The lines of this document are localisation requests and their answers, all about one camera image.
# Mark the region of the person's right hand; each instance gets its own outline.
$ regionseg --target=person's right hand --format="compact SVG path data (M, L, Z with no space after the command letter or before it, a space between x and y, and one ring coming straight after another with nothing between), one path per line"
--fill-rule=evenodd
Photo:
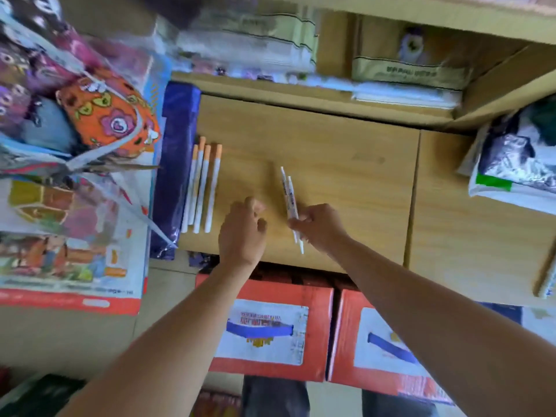
M323 253L329 254L334 244L348 237L337 210L329 204L317 204L300 211L299 219L288 220L288 226Z

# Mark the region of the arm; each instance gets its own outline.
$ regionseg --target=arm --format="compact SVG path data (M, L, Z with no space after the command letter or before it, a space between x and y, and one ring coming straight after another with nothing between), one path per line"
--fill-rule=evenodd
M329 205L290 227L349 274L468 416L552 415L556 347L351 239Z
M234 203L210 277L138 338L60 417L189 415L226 327L233 301L265 249L262 206Z

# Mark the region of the wooden desk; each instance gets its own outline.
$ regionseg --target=wooden desk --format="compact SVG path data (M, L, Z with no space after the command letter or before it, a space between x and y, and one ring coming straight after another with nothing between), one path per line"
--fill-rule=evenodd
M213 230L182 234L180 248L217 253L230 204L255 196L268 207L264 261L340 271L313 247L301 255L294 244L286 226L283 166L299 202L330 203L353 237L403 262L418 130L203 96L197 131L224 145Z
M472 138L421 132L409 268L478 301L550 306L533 295L556 217L470 198L455 169Z

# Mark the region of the forearm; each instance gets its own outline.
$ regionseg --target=forearm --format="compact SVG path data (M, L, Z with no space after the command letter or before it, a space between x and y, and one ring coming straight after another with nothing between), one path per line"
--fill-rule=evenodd
M550 343L351 239L330 255L466 414L543 415L556 406Z
M252 267L217 266L60 414L126 417L188 415Z

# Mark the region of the flower design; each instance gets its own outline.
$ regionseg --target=flower design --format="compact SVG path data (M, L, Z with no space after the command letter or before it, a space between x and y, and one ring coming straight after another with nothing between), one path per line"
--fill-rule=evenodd
M126 137L135 128L133 117L119 108L112 110L109 116L102 117L100 123L107 136L114 136L118 139Z

